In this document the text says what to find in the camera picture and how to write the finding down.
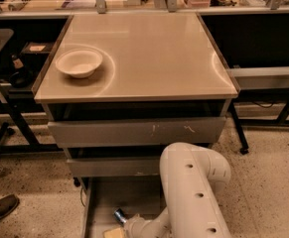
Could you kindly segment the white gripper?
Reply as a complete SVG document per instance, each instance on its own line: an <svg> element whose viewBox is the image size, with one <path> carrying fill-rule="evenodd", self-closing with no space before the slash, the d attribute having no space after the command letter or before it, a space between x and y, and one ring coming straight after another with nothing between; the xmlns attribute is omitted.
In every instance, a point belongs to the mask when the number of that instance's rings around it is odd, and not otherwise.
<svg viewBox="0 0 289 238"><path fill-rule="evenodd" d="M103 238L156 238L152 220L146 220L139 214L126 221L124 229L113 228L103 232Z"/></svg>

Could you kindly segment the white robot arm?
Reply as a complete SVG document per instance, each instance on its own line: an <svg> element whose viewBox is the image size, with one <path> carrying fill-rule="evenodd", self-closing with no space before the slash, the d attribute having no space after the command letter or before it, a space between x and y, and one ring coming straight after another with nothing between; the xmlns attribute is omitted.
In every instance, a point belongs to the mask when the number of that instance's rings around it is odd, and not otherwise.
<svg viewBox="0 0 289 238"><path fill-rule="evenodd" d="M165 209L152 220L138 214L127 219L117 210L121 225L105 230L103 238L232 238L215 197L231 178L222 154L173 143L160 157L160 178Z"/></svg>

